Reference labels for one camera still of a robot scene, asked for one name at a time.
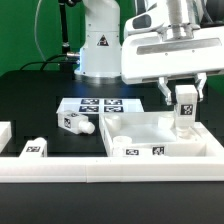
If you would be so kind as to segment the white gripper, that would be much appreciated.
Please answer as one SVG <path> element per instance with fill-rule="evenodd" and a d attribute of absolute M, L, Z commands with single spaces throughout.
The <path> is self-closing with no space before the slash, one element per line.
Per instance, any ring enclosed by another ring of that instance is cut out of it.
<path fill-rule="evenodd" d="M 156 32 L 129 36 L 122 46 L 121 70 L 126 84 L 158 80 L 167 105 L 172 104 L 167 78 L 188 78 L 196 74 L 201 102 L 207 74 L 224 73 L 224 27 L 203 28 L 194 32 L 193 39 L 165 42 Z"/>

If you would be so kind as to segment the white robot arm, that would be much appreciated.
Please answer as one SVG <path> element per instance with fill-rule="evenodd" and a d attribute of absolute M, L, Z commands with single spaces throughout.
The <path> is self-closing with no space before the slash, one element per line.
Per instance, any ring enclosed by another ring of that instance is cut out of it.
<path fill-rule="evenodd" d="M 78 77 L 94 82 L 120 77 L 127 84 L 156 82 L 172 102 L 167 82 L 193 77 L 202 90 L 210 75 L 224 74 L 224 24 L 214 22 L 207 0 L 134 0 L 119 41 L 119 5 L 83 0 L 86 40 Z"/>

